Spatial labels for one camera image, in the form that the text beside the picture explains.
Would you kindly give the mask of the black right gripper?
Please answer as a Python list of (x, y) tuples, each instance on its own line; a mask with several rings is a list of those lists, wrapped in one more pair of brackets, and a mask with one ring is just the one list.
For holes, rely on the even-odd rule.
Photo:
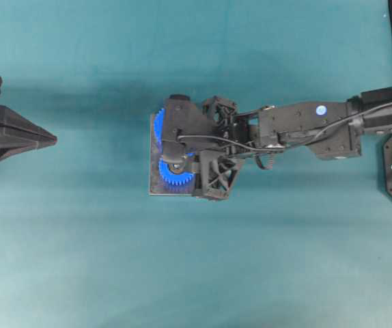
[(192, 196), (200, 199), (227, 200), (239, 172), (239, 160), (229, 158), (237, 152), (234, 137), (236, 104), (214, 96), (202, 103), (203, 113), (215, 123), (212, 141), (216, 144), (197, 153), (199, 171), (195, 174)]

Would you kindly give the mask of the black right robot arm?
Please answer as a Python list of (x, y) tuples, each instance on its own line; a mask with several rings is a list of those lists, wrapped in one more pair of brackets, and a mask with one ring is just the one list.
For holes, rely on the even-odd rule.
[(211, 98), (203, 113), (216, 126), (192, 136), (201, 146), (192, 195), (226, 200), (247, 158), (270, 170), (275, 155), (302, 146), (321, 160), (360, 156), (362, 135), (392, 133), (392, 87), (363, 92), (345, 102), (299, 102), (247, 113)]

